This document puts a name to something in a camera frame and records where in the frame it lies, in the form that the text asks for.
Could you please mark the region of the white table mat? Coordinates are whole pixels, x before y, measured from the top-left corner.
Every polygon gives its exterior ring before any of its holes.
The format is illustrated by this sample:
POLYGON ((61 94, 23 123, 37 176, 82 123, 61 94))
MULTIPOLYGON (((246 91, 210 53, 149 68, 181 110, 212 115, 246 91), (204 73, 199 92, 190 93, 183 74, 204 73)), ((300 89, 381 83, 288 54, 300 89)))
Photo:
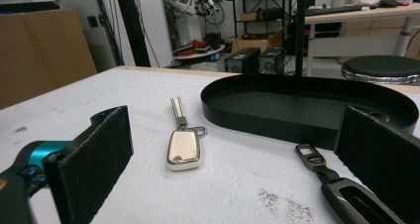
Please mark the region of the white table mat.
POLYGON ((123 66, 0 109, 0 172, 31 142, 72 140, 92 115, 125 105, 134 153, 92 224, 336 224, 318 177, 293 144, 204 118, 201 90, 219 76, 123 66), (173 97, 190 125, 208 130, 199 168, 166 166, 173 97))

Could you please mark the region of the silver key fob with key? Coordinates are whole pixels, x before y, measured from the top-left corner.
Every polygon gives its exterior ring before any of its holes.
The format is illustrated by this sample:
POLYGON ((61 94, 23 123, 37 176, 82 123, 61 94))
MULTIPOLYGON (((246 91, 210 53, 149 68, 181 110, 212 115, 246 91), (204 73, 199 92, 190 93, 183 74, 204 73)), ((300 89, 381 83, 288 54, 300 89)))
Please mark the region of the silver key fob with key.
POLYGON ((201 165, 200 139, 207 135, 202 126, 189 127, 180 97, 170 99, 176 120, 166 153, 167 167, 172 171, 198 168, 201 165))

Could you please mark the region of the black key rack with tray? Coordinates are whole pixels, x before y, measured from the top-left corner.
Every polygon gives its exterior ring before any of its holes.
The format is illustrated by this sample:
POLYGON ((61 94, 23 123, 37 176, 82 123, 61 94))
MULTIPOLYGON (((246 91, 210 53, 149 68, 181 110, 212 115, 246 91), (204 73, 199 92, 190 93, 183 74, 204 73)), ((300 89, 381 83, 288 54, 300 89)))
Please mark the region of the black key rack with tray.
POLYGON ((349 106, 413 133, 420 117, 407 96, 368 82, 305 77, 296 73, 240 73, 215 80, 201 91, 205 118, 215 125, 332 150, 349 106))

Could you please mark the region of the black metal frame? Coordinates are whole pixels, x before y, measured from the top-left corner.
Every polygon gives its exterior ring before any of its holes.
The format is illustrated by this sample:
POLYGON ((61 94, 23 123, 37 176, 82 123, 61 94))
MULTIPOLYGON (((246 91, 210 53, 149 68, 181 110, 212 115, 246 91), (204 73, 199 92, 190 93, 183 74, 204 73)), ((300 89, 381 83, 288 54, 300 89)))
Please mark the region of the black metal frame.
POLYGON ((136 66, 150 66, 151 63, 145 35, 142 30, 140 14, 136 7, 136 0, 118 0, 118 4, 136 66))

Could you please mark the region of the black round stool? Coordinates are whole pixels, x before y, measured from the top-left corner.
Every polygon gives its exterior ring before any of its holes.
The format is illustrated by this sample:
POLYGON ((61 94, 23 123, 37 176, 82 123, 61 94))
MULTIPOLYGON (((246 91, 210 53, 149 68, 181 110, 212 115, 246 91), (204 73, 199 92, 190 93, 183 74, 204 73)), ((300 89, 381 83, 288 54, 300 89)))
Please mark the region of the black round stool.
POLYGON ((344 78, 382 84, 420 82, 420 60, 405 56, 359 56, 342 64, 344 78))

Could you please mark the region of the dark grey key fob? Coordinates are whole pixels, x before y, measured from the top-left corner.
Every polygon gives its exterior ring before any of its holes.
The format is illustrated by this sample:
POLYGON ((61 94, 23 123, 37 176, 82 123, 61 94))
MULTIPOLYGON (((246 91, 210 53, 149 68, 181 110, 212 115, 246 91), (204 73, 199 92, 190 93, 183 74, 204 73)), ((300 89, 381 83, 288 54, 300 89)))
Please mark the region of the dark grey key fob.
POLYGON ((317 174, 324 198, 343 224, 405 224, 371 191, 328 168, 314 146, 297 145, 295 152, 317 174))

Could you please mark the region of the wooden desk with white legs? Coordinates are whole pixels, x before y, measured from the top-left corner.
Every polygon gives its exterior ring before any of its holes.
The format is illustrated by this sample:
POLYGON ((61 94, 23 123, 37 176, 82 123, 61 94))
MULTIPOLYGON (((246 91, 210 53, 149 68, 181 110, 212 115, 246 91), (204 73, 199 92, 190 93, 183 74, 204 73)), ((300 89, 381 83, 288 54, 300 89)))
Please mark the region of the wooden desk with white legs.
POLYGON ((315 56, 405 56, 413 24, 417 18, 420 18, 420 3, 410 3, 408 6, 395 8, 376 8, 368 11, 306 17, 305 24, 310 26, 306 75, 313 75, 313 59, 315 56), (377 22, 379 20, 390 21, 391 19, 404 20, 401 31, 396 35, 315 38, 315 26, 318 24, 367 20, 377 22))

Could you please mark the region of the black computer tower green label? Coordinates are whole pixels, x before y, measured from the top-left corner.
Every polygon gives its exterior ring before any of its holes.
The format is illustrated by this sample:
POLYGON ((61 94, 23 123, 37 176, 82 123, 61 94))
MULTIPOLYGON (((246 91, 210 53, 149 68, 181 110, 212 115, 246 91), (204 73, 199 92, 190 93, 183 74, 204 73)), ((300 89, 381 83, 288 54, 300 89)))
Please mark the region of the black computer tower green label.
POLYGON ((225 71, 234 73, 259 72, 259 48, 244 48, 224 59, 225 71))

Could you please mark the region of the small cardboard box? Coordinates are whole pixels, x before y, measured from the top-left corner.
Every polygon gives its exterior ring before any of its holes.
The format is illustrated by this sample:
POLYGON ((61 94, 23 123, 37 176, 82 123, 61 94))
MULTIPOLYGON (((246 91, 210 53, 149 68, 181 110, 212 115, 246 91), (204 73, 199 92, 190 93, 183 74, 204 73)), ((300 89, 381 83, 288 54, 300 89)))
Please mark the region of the small cardboard box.
POLYGON ((244 48, 259 48, 261 52, 264 52, 267 48, 267 40, 243 40, 242 38, 236 38, 232 41, 232 53, 244 48))

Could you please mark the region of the black keyboard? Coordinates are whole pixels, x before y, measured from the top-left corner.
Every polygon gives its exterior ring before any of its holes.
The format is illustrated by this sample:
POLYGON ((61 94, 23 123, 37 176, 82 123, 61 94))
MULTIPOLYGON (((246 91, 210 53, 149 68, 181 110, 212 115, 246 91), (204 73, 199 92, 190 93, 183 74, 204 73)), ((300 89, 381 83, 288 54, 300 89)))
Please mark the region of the black keyboard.
POLYGON ((313 8, 313 9, 306 9, 305 16, 311 17, 311 16, 356 12, 356 11, 362 11, 362 9, 369 9, 369 8, 370 6, 365 6, 365 5, 346 5, 342 7, 332 7, 332 8, 313 8))

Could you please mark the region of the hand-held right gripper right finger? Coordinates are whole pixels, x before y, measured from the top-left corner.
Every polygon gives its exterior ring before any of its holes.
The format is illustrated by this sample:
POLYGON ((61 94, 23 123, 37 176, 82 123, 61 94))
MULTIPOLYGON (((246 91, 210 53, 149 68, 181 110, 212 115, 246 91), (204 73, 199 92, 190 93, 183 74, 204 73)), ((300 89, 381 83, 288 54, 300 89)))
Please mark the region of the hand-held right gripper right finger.
POLYGON ((348 107, 335 154, 403 222, 420 224, 419 138, 348 107))

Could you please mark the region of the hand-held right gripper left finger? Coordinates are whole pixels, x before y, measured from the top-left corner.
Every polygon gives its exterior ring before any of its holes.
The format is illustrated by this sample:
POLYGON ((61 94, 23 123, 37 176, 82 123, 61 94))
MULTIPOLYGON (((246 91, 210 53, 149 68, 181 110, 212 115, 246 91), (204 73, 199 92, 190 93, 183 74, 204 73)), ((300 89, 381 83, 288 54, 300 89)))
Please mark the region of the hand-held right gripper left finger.
POLYGON ((134 153, 128 108, 91 117, 91 125, 43 159, 61 224, 89 224, 134 153))

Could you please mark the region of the black metal shelf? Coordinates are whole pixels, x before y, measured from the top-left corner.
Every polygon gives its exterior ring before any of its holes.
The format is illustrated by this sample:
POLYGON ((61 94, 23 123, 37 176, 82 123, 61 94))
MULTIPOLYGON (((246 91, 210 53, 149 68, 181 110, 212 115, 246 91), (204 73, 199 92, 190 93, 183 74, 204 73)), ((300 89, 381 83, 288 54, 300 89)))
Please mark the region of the black metal shelf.
POLYGON ((280 47, 291 24, 293 0, 233 0, 235 39, 267 40, 280 47))

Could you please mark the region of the white round platform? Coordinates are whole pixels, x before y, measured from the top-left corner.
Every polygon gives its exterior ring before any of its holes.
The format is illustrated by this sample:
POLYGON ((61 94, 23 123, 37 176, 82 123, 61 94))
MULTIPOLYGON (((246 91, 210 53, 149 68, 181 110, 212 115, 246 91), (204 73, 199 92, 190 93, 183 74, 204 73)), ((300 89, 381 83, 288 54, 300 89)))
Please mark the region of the white round platform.
POLYGON ((225 45, 221 45, 219 49, 210 50, 205 54, 194 54, 194 55, 190 55, 190 56, 174 56, 173 59, 183 60, 183 59, 199 58, 199 57, 204 57, 204 56, 212 56, 212 55, 215 55, 215 54, 221 52, 224 49, 225 49, 225 45))

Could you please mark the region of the large brown cardboard sheet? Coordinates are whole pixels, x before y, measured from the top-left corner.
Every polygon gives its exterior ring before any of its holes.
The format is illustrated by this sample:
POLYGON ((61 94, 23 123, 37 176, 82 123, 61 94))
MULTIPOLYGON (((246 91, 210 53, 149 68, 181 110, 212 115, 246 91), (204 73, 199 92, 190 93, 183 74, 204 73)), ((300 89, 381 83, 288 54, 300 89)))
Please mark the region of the large brown cardboard sheet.
POLYGON ((75 10, 0 15, 0 109, 96 73, 75 10))

